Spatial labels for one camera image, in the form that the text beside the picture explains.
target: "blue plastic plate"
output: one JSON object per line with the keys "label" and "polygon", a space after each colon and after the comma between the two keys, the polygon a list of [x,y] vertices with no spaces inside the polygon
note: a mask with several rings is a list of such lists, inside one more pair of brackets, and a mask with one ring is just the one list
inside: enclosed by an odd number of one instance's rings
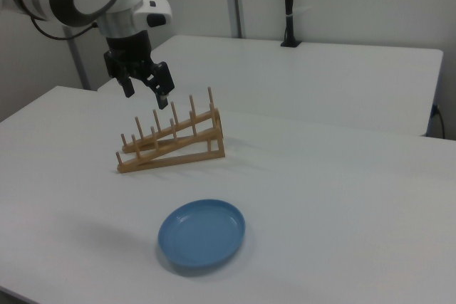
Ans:
{"label": "blue plastic plate", "polygon": [[158,243],[173,263],[201,268],[233,255],[241,246],[244,232],[244,217],[235,206],[203,199],[174,210],[160,227]]}

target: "wooden peg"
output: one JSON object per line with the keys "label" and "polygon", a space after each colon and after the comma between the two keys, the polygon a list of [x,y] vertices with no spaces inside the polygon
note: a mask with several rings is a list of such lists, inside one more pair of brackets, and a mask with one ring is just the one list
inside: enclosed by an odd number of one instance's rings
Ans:
{"label": "wooden peg", "polygon": [[154,117],[155,117],[155,123],[157,124],[157,130],[160,133],[160,132],[162,132],[162,129],[160,127],[160,122],[158,121],[158,115],[157,115],[157,111],[156,110],[154,110]]}
{"label": "wooden peg", "polygon": [[174,137],[174,141],[177,142],[177,133],[176,133],[176,127],[174,125],[174,120],[170,119],[170,123],[171,123],[172,136]]}
{"label": "wooden peg", "polygon": [[190,122],[192,123],[193,136],[196,137],[197,136],[197,126],[195,124],[195,117],[194,117],[194,113],[192,111],[190,111]]}
{"label": "wooden peg", "polygon": [[212,126],[213,126],[213,128],[215,128],[215,126],[217,125],[217,123],[215,122],[215,109],[214,109],[214,104],[213,104],[213,103],[210,103],[209,106],[210,106],[210,108],[211,108]]}
{"label": "wooden peg", "polygon": [[152,131],[152,139],[154,139],[155,150],[158,151],[158,150],[160,149],[160,147],[158,146],[157,135],[155,134],[155,129],[154,129],[154,127],[152,126],[152,127],[150,128],[150,130]]}
{"label": "wooden peg", "polygon": [[131,135],[131,139],[133,140],[133,146],[135,147],[136,157],[138,159],[140,159],[141,158],[140,149],[138,149],[138,144],[136,144],[135,135]]}
{"label": "wooden peg", "polygon": [[212,97],[212,89],[207,87],[207,91],[209,92],[209,102],[214,103],[214,98]]}
{"label": "wooden peg", "polygon": [[117,160],[119,161],[119,165],[122,165],[122,158],[120,158],[120,153],[116,152],[115,155],[117,156]]}
{"label": "wooden peg", "polygon": [[174,115],[174,121],[176,122],[176,125],[178,125],[179,120],[177,119],[176,107],[174,106],[173,101],[171,101],[171,108],[172,108],[172,115]]}
{"label": "wooden peg", "polygon": [[120,136],[122,137],[123,146],[127,146],[127,140],[125,138],[125,135],[122,133]]}
{"label": "wooden peg", "polygon": [[143,129],[141,128],[140,120],[138,117],[135,117],[136,126],[138,126],[138,131],[140,133],[141,139],[144,139]]}
{"label": "wooden peg", "polygon": [[192,112],[194,115],[197,114],[196,110],[195,110],[195,103],[193,102],[193,95],[190,96],[190,105],[192,106]]}

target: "black pole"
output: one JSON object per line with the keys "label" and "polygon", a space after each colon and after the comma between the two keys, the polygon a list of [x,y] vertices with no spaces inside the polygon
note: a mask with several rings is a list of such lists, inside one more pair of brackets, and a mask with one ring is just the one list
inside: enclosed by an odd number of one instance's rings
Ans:
{"label": "black pole", "polygon": [[286,30],[284,42],[281,46],[289,48],[297,47],[301,41],[294,38],[294,25],[293,25],[293,0],[285,0],[285,14],[286,14]]}

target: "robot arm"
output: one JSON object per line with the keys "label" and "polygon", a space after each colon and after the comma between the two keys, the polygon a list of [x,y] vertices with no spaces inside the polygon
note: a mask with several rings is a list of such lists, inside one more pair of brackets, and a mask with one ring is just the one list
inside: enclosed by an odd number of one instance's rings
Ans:
{"label": "robot arm", "polygon": [[132,78],[151,88],[159,108],[167,105],[174,83],[165,62],[153,63],[148,28],[171,22],[166,0],[0,0],[0,10],[20,11],[35,20],[81,27],[96,21],[110,50],[105,62],[111,78],[122,85],[125,95],[134,94]]}

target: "white wall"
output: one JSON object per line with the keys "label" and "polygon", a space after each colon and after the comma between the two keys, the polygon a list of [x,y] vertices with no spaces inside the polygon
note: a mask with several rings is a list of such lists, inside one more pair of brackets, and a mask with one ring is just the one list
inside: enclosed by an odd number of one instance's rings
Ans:
{"label": "white wall", "polygon": [[[456,139],[456,0],[294,0],[294,4],[312,6],[295,19],[296,37],[305,41],[443,50],[436,102],[447,136]],[[242,0],[242,5],[247,38],[283,39],[284,0]],[[431,132],[440,136],[440,127],[433,125]]]}
{"label": "white wall", "polygon": [[[61,26],[43,26],[63,36]],[[0,121],[57,85],[81,88],[66,42],[42,36],[30,18],[0,13]]]}
{"label": "white wall", "polygon": [[[168,1],[173,23],[149,30],[152,48],[176,34],[231,37],[227,0]],[[77,44],[90,83],[97,89],[109,80],[103,60],[108,45],[96,31],[79,38]]]}

